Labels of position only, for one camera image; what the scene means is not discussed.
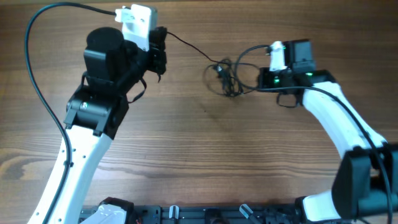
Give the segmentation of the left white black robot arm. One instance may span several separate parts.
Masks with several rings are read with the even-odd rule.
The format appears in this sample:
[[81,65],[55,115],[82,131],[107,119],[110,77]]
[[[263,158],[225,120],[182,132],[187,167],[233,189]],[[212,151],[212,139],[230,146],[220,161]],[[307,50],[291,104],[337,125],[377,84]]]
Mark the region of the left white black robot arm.
[[128,91],[146,71],[163,75],[167,29],[149,32],[149,45],[124,38],[112,27],[89,33],[86,71],[67,103],[67,139],[30,223],[77,223],[95,170],[110,148],[131,101]]

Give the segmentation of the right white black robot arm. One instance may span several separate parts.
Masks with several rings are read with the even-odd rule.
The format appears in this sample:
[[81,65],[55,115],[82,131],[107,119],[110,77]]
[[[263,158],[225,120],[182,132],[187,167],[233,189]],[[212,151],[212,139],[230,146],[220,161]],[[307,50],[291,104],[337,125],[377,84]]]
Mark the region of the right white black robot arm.
[[309,40],[264,46],[269,67],[259,88],[292,95],[320,122],[341,163],[330,190],[298,199],[305,222],[354,220],[397,211],[397,145],[375,132],[344,96],[327,70],[317,70]]

